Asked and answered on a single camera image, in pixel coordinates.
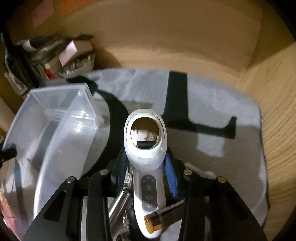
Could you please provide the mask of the bowl of stones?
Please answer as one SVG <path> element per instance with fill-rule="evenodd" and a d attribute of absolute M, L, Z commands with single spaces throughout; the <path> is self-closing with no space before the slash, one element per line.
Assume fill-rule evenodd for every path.
<path fill-rule="evenodd" d="M 95 53 L 81 55 L 60 69 L 60 76 L 66 79 L 75 78 L 93 70 Z"/>

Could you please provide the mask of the silver metal cylinder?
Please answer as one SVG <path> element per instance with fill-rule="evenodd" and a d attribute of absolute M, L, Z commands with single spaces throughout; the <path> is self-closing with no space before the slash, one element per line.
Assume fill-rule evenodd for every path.
<path fill-rule="evenodd" d="M 131 193 L 126 190 L 123 190 L 121 191 L 118 197 L 114 198 L 114 200 L 111 203 L 111 206 L 108 209 L 110 227 L 115 225 L 117 219 L 124 210 L 130 197 Z"/>

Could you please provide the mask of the clear plastic storage bin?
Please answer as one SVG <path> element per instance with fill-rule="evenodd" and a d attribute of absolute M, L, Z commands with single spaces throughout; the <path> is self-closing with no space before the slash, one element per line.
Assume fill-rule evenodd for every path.
<path fill-rule="evenodd" d="M 3 145 L 16 156 L 1 167 L 1 211 L 18 240 L 66 178 L 81 178 L 102 122 L 86 83 L 30 91 Z"/>

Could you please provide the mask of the black gold lighter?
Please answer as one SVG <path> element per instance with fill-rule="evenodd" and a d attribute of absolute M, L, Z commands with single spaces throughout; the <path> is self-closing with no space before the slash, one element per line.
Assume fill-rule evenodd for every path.
<path fill-rule="evenodd" d="M 183 199 L 175 204 L 146 215 L 144 217 L 144 222 L 148 233 L 162 230 L 181 220 L 184 215 L 184 208 L 185 200 Z"/>

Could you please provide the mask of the white handheld massager device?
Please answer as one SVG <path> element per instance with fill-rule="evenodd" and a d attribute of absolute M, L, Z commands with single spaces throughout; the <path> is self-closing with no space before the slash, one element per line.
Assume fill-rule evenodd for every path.
<path fill-rule="evenodd" d="M 167 132 L 164 121 L 151 109 L 137 109 L 125 122 L 123 140 L 132 168 L 133 207 L 138 227 L 145 238 L 158 238 L 162 231 L 149 233 L 144 217 L 166 207 Z"/>

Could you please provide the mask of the stack of papers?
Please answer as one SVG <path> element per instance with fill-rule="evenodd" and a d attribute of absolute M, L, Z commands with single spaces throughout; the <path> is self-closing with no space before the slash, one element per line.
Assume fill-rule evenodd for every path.
<path fill-rule="evenodd" d="M 70 42 L 69 38 L 59 36 L 38 36 L 32 39 L 20 40 L 17 42 L 21 46 L 25 55 L 32 65 L 44 64 L 65 49 Z"/>

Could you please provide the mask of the grey patterned mat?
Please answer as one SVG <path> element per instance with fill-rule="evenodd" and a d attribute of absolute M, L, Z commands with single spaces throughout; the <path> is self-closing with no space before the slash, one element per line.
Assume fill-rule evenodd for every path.
<path fill-rule="evenodd" d="M 45 85 L 74 83 L 88 85 L 105 119 L 84 177 L 118 156 L 128 115 L 150 108 L 165 122 L 174 157 L 201 176 L 225 177 L 257 221 L 265 223 L 269 202 L 262 117 L 250 97 L 213 79 L 152 69 L 97 70 Z"/>

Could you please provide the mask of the white paper card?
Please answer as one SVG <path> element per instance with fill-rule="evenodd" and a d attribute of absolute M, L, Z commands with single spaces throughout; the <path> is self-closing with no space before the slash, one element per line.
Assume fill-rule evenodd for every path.
<path fill-rule="evenodd" d="M 92 50 L 93 46 L 89 40 L 72 40 L 59 54 L 60 63 L 62 67 L 64 67 L 78 56 L 91 52 Z"/>

